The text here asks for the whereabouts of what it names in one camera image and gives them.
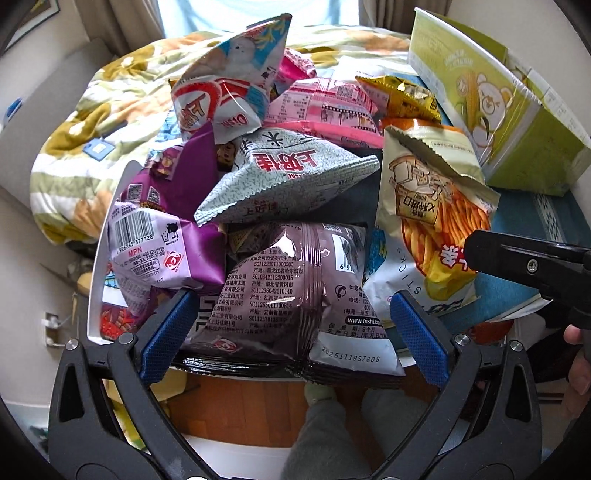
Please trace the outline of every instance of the plastic packaging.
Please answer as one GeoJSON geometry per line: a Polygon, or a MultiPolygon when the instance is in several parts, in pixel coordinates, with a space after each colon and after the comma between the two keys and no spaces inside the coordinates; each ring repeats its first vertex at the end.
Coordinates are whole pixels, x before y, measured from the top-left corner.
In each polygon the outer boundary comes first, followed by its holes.
{"type": "Polygon", "coordinates": [[[291,15],[252,25],[195,61],[172,89],[184,140],[211,121],[217,145],[261,126],[291,15]]]}
{"type": "Polygon", "coordinates": [[[436,124],[419,118],[382,118],[383,131],[388,125],[403,130],[406,135],[420,139],[459,174],[467,174],[484,183],[484,175],[470,139],[462,130],[448,125],[436,124]]]}
{"type": "Polygon", "coordinates": [[[275,77],[275,87],[278,93],[283,93],[296,80],[312,79],[316,77],[314,63],[292,48],[286,48],[279,71],[275,77]]]}
{"type": "Polygon", "coordinates": [[[383,115],[441,122],[437,101],[428,89],[389,75],[355,78],[383,115]]]}
{"type": "Polygon", "coordinates": [[[292,218],[314,210],[379,170],[374,156],[359,158],[319,138],[281,128],[263,128],[237,139],[233,170],[195,212],[212,219],[246,223],[292,218]]]}
{"type": "Polygon", "coordinates": [[[159,152],[121,195],[108,219],[113,271],[129,311],[141,317],[153,287],[221,291],[225,233],[197,227],[195,208],[217,183],[211,124],[184,145],[159,152]]]}
{"type": "Polygon", "coordinates": [[[464,240],[490,228],[498,199],[422,140],[388,127],[363,284],[378,317],[389,319],[389,300],[398,290],[410,291],[432,314],[474,300],[476,272],[464,260],[464,240]]]}
{"type": "Polygon", "coordinates": [[[396,383],[404,370],[361,289],[364,239],[362,228],[322,223],[236,233],[236,252],[261,250],[232,270],[186,348],[222,357],[213,374],[275,362],[310,381],[396,383]]]}
{"type": "Polygon", "coordinates": [[[374,112],[375,106],[359,85],[315,78],[295,82],[271,102],[265,125],[314,130],[321,138],[346,147],[363,142],[363,146],[382,148],[384,139],[372,119],[374,112]]]}

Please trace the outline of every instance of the blue tag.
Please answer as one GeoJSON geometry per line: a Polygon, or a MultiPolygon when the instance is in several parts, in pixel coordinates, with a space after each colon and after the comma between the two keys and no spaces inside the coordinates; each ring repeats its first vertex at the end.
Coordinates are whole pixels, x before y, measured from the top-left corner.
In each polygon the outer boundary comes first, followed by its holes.
{"type": "Polygon", "coordinates": [[[109,153],[115,149],[115,146],[102,138],[93,138],[82,149],[89,157],[95,160],[103,160],[109,153]]]}

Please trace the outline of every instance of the leg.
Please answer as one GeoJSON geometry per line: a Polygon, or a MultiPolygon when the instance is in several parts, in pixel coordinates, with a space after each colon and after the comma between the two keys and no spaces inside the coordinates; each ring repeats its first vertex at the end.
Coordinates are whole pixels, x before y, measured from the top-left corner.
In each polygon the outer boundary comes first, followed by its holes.
{"type": "Polygon", "coordinates": [[[371,468],[345,429],[345,408],[332,398],[313,404],[281,479],[336,480],[370,475],[371,468]]]}
{"type": "Polygon", "coordinates": [[[413,429],[427,403],[408,397],[404,390],[368,390],[361,412],[375,439],[388,457],[413,429]]]}

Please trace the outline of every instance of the cartoon polar bear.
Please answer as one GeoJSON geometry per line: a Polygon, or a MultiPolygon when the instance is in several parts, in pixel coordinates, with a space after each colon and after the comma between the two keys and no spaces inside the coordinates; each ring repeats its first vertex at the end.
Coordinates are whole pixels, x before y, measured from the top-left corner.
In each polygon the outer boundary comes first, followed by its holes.
{"type": "Polygon", "coordinates": [[[507,87],[500,90],[486,81],[486,76],[478,76],[478,98],[481,115],[479,123],[472,131],[476,145],[484,149],[488,156],[492,148],[493,135],[502,125],[507,109],[513,104],[513,93],[507,87]]]}

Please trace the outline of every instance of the gray snack bag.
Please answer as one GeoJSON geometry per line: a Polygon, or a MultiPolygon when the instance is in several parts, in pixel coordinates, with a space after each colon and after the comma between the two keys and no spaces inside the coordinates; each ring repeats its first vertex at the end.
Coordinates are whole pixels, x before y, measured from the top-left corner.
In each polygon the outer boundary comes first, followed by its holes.
{"type": "Polygon", "coordinates": [[[234,167],[195,212],[199,226],[288,218],[314,210],[379,170],[326,140],[263,128],[235,140],[234,167]]]}

